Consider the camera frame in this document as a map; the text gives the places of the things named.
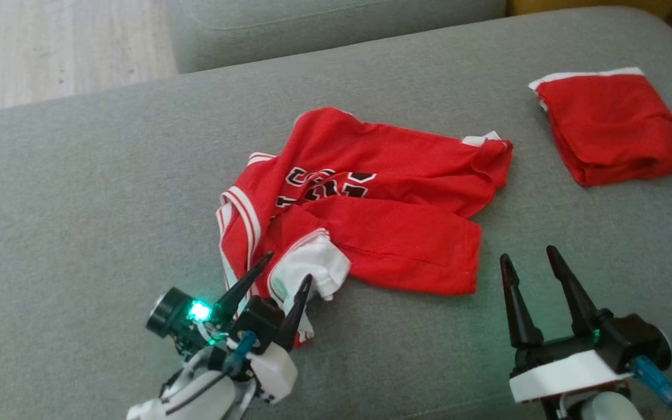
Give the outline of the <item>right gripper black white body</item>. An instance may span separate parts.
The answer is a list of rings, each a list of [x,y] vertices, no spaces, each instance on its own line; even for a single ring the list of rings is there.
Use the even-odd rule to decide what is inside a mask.
[[[563,394],[602,389],[632,376],[631,362],[640,355],[660,370],[672,364],[670,341],[656,325],[637,314],[616,317],[608,309],[595,313],[592,335],[544,341],[516,349],[509,380],[518,404],[552,401]]]

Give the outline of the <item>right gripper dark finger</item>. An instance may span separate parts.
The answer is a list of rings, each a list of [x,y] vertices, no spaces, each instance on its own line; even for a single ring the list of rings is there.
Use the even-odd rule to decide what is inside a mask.
[[[562,285],[563,295],[567,300],[569,313],[572,319],[572,332],[576,337],[592,335],[597,329],[593,324],[593,316],[597,309],[584,290],[569,265],[558,249],[553,245],[546,247],[547,257],[555,278]]]
[[[543,334],[534,325],[530,311],[528,311],[521,295],[520,279],[509,255],[502,254],[499,258],[499,265],[511,346],[521,349],[542,345],[544,342]]]

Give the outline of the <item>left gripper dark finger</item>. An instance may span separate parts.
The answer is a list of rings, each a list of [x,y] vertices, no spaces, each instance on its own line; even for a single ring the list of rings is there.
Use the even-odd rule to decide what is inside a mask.
[[[309,297],[312,282],[312,274],[307,274],[303,278],[299,289],[293,296],[293,305],[278,328],[276,343],[286,352],[291,352],[295,347],[299,334],[299,325],[306,310],[307,298]]]
[[[272,256],[273,252],[266,253],[213,304],[213,323],[229,323],[234,319],[239,311],[241,302],[245,300],[256,279],[264,272],[269,261],[272,260]]]

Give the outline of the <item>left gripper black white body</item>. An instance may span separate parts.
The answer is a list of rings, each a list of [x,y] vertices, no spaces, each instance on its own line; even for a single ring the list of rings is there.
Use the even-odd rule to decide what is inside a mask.
[[[168,400],[189,385],[198,370],[210,370],[235,386],[250,385],[253,397],[267,404],[286,398],[298,376],[290,352],[277,345],[278,328],[287,314],[267,299],[252,297],[232,321],[213,323],[213,306],[176,288],[157,299],[146,327],[160,338],[169,338],[184,359],[182,369],[162,387],[161,398]],[[226,341],[229,337],[238,341],[242,331],[254,332],[258,341],[248,354],[246,369],[229,376],[222,372],[229,354]]]

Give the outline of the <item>red basketball jersey white trim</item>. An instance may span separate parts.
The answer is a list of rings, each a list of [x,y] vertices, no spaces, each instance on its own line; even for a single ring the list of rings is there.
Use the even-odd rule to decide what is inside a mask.
[[[433,295],[477,290],[482,227],[514,146],[495,131],[435,135],[360,121],[336,107],[301,114],[283,151],[253,153],[216,212],[226,287],[266,254],[250,297],[289,313],[302,280],[332,300],[348,277]]]

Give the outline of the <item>red shorts with white stripes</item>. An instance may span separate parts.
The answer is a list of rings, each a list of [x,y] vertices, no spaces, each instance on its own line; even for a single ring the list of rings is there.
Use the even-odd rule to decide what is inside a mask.
[[[672,112],[640,68],[557,72],[529,88],[580,186],[672,175]]]

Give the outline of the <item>large grey sofa seat cushion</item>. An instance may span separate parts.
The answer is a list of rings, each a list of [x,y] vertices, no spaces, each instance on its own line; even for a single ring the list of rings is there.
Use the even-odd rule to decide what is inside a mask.
[[[565,9],[269,59],[0,111],[0,420],[125,420],[181,365],[147,331],[175,285],[224,290],[215,211],[248,156],[299,114],[514,144],[482,226],[477,293],[432,297],[350,279],[308,314],[300,375],[246,420],[541,420],[515,404],[499,256],[544,337],[571,334],[545,247],[599,307],[672,344],[672,176],[584,189],[528,84],[636,66],[672,111],[672,29],[645,12]],[[668,372],[672,381],[672,366]]]

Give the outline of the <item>small grey sofa cushion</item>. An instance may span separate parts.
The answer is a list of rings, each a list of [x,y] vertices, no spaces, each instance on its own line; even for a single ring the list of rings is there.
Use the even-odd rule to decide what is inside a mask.
[[[506,0],[164,0],[180,74],[499,19]]]

